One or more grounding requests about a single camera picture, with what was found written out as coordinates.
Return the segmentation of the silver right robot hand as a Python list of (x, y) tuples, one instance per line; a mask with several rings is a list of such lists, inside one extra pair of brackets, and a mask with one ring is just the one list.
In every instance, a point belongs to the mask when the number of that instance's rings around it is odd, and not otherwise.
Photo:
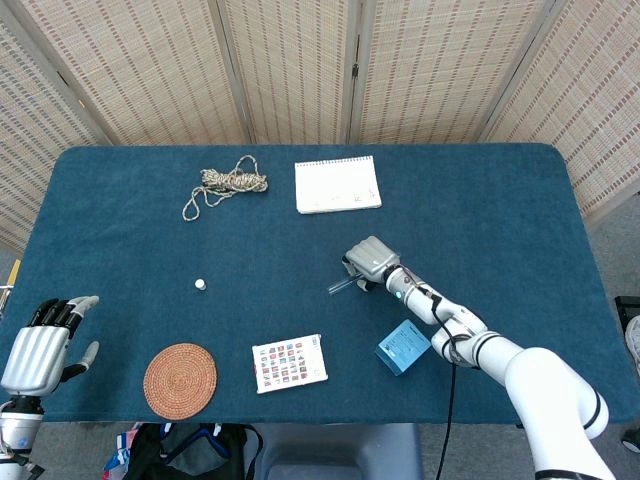
[(371, 291), (384, 284), (390, 273), (400, 264), (400, 256), (375, 236), (360, 241), (342, 257), (342, 263), (356, 285)]

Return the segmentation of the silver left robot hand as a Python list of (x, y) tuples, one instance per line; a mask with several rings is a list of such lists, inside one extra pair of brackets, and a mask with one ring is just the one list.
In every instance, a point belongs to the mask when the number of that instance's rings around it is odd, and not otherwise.
[(97, 295), (52, 298), (41, 303), (19, 330), (1, 378), (2, 388), (14, 397), (45, 397), (64, 383), (88, 371), (100, 344), (91, 342), (82, 358), (65, 363), (68, 348), (87, 312), (100, 301)]

